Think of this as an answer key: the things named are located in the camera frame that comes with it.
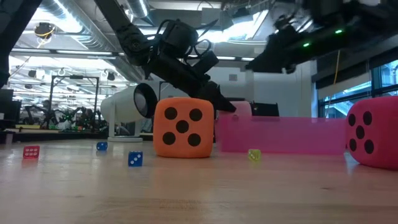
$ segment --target small red die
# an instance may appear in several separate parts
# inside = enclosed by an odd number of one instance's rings
[[[36,159],[39,158],[40,146],[25,146],[24,147],[24,159]]]

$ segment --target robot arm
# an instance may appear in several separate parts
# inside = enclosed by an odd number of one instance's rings
[[[333,2],[335,11],[322,14],[322,4]],[[297,32],[290,19],[275,22],[278,33],[269,36],[263,53],[246,65],[254,72],[287,73],[296,65],[340,49],[355,49],[378,42],[398,32],[398,3],[386,1],[377,6],[357,0],[303,1],[311,14],[315,30]]]
[[[161,23],[154,39],[148,40],[129,21],[116,0],[95,0],[95,3],[118,37],[130,63],[141,66],[146,78],[153,73],[190,97],[210,101],[216,110],[235,111],[236,108],[221,94],[220,86],[205,74],[218,63],[212,51],[199,54],[195,58],[199,62],[194,66],[180,61],[181,58],[184,61],[192,59],[189,53],[199,44],[196,29],[178,20],[166,20]],[[165,23],[163,34],[159,34]]]

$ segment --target yellow cable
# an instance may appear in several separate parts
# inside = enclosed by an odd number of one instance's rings
[[[50,32],[48,32],[48,33],[45,33],[45,34],[36,34],[37,36],[39,36],[39,37],[47,37],[48,35],[50,35],[53,31],[55,30],[55,27],[53,27],[52,28],[52,30],[50,31]]]
[[[340,50],[339,50],[338,53],[337,53],[336,72],[335,72],[335,80],[333,81],[333,86],[336,85],[337,73],[338,73],[338,64],[339,64],[339,62],[340,62]],[[325,118],[327,118],[327,117],[328,117],[328,114],[329,114],[330,101],[331,101],[331,97],[332,97],[332,96],[333,96],[333,94],[329,96],[329,103],[328,103],[328,108],[326,109]]]

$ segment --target black equipment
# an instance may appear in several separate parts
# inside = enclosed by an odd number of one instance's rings
[[[15,128],[15,125],[19,122],[19,112],[21,111],[20,101],[8,101],[0,100],[0,130],[5,128]]]
[[[81,111],[82,113],[84,113],[86,111],[86,108],[81,106],[78,107],[76,109],[74,109],[72,112],[69,111],[61,111],[61,110],[54,110],[54,112],[61,112],[62,113],[62,117],[60,118],[60,122],[65,122],[65,121],[70,121],[72,124],[75,122],[73,120],[73,118],[75,117],[76,113],[78,111]]]
[[[278,104],[251,102],[251,114],[253,116],[279,116]]]
[[[25,106],[25,110],[27,111],[27,115],[28,115],[28,123],[27,124],[34,124],[35,121],[33,119],[32,113],[30,112],[30,110],[34,108],[38,111],[41,111],[44,113],[44,120],[43,122],[40,124],[40,128],[48,128],[49,126],[49,122],[52,121],[53,124],[58,124],[57,121],[57,117],[55,116],[55,111],[54,110],[46,110],[45,108],[41,108],[39,106],[36,105],[31,105],[31,106]]]
[[[207,50],[198,53],[195,47],[199,44],[196,29],[179,20],[166,20],[159,26],[154,39],[148,40],[130,22],[116,0],[95,0],[95,3],[118,37],[130,63],[141,66],[146,78],[153,73],[190,97],[210,101],[217,110],[235,111],[236,108],[221,94],[220,86],[210,81],[210,76],[206,74],[218,63],[218,59],[210,50],[211,42],[208,40],[203,40],[208,42]],[[167,26],[163,34],[159,34],[165,23]],[[199,28],[208,30],[215,23]],[[195,51],[196,57],[189,56],[192,51]],[[191,66],[187,62],[190,59],[199,61]]]
[[[0,100],[12,101],[14,90],[0,90]]]
[[[340,49],[355,50],[391,37],[398,32],[398,1],[368,6],[352,0],[304,0],[315,30],[298,32],[291,16],[274,24],[278,33],[268,37],[263,53],[246,65],[254,72],[286,73],[296,65]]]

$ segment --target white cylinder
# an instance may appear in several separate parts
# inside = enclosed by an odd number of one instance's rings
[[[152,117],[156,104],[154,90],[148,84],[141,83],[104,99],[101,103],[101,114],[109,121],[111,110],[115,108],[115,122],[128,123]]]

